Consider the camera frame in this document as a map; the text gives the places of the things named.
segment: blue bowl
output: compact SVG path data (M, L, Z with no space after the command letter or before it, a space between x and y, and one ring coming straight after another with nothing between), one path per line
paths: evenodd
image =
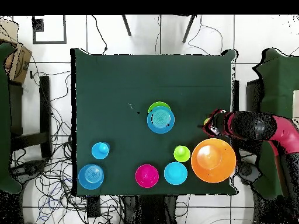
M172 162L164 169L165 180L175 186L184 183L187 175L187 168L181 162Z
M167 133L172 129L174 124L175 116L167 107L154 107L147 115L147 125L155 133Z
M79 171L78 180L85 189L97 189L103 183L104 171L98 165L88 164Z

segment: orange bowl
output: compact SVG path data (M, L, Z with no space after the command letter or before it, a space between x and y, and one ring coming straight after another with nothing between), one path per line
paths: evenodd
M200 142L192 152L192 169L196 176L209 183L219 183L234 172L236 155L227 142L209 138Z

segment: magenta cup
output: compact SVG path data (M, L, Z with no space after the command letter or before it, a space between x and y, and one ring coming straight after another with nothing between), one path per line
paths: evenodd
M139 186L150 188L158 182L159 173L154 166L144 164L136 170L135 179Z

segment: plastic bowl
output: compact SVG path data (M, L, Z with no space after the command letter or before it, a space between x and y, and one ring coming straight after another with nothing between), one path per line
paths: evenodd
M85 189L97 189L104 181L104 171L98 165L88 164L79 171L78 180Z
M151 106L148 108L147 112L149 113L155 107L167 107L170 109L170 106L168 104L166 104L165 102L157 101L157 102L151 104Z
M172 162L164 169L165 180L172 185L180 185L187 179L187 168L180 162Z
M139 186L151 188L158 182L159 173L154 166L144 164L136 170L135 179Z
M175 116L167 107L155 107L147 115L147 124L154 133L164 134L172 129Z
M236 156L225 141L210 138L200 142L192 152L192 169L196 176L209 183L219 183L234 172Z

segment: lime green cup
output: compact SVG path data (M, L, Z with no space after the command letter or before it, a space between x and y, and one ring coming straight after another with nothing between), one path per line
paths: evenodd
M178 162L187 162L190 159L190 150L186 146L179 145L173 155Z

